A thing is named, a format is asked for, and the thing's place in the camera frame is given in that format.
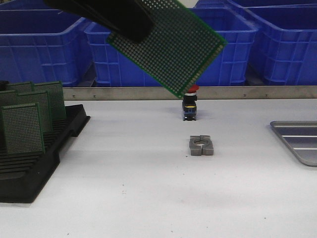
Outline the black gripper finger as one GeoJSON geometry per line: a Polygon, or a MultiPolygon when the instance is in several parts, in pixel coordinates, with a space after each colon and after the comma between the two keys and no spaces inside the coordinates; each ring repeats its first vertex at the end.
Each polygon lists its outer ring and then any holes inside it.
{"type": "Polygon", "coordinates": [[[87,18],[135,43],[144,40],[153,29],[149,12],[138,0],[45,0],[44,3],[87,18]]]}

